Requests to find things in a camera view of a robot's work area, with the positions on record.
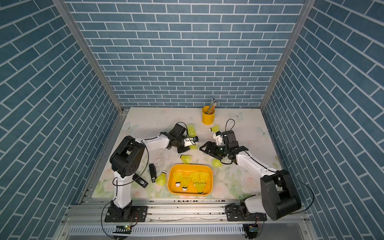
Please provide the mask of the black robot base joint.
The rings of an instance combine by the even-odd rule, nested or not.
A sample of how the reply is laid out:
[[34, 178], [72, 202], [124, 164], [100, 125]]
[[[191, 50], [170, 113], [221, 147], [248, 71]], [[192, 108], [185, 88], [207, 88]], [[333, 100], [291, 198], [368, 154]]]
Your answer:
[[227, 216], [228, 222], [239, 222], [239, 221], [266, 221], [267, 215], [266, 213], [255, 212], [251, 213], [246, 207], [246, 200], [249, 198], [255, 197], [252, 195], [245, 199], [240, 200], [240, 203], [237, 204], [229, 204], [225, 206], [225, 214]]

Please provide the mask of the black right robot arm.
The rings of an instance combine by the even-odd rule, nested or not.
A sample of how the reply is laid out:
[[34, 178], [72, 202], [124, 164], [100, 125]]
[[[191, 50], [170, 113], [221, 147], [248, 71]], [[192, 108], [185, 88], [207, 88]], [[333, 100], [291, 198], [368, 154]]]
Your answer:
[[240, 146], [233, 131], [216, 132], [214, 142], [206, 142], [200, 151], [217, 159], [227, 158], [249, 173], [260, 177], [261, 196], [241, 200], [237, 207], [244, 220], [251, 221], [262, 214], [276, 221], [302, 208], [294, 179], [286, 170], [276, 170], [257, 159], [248, 148]]

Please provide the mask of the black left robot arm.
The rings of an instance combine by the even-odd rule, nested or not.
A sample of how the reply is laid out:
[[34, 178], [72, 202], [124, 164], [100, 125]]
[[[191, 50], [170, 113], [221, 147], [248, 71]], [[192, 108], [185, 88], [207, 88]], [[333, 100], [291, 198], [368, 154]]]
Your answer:
[[199, 138], [189, 135], [187, 125], [178, 122], [170, 132], [161, 132], [156, 137], [135, 139], [126, 136], [110, 157], [114, 171], [113, 185], [116, 187], [115, 199], [112, 206], [117, 210], [128, 209], [132, 205], [131, 183], [138, 170], [143, 154], [159, 149], [177, 148], [184, 153], [190, 146], [199, 142]]

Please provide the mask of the orange plastic storage box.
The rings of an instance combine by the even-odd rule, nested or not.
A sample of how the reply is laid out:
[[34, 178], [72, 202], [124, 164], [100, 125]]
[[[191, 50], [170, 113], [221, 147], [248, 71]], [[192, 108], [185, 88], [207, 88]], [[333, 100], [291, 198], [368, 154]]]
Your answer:
[[213, 185], [213, 171], [205, 165], [174, 165], [167, 182], [169, 192], [174, 195], [198, 197], [208, 196]]

